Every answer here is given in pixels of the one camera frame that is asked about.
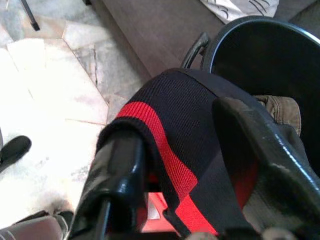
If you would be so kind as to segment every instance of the shoe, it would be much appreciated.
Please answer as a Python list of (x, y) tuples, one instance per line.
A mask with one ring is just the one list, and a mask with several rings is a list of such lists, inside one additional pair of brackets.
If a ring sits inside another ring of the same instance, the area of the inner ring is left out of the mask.
[(31, 140), (26, 136), (17, 136), (0, 150), (0, 173), (16, 163), (31, 148)]

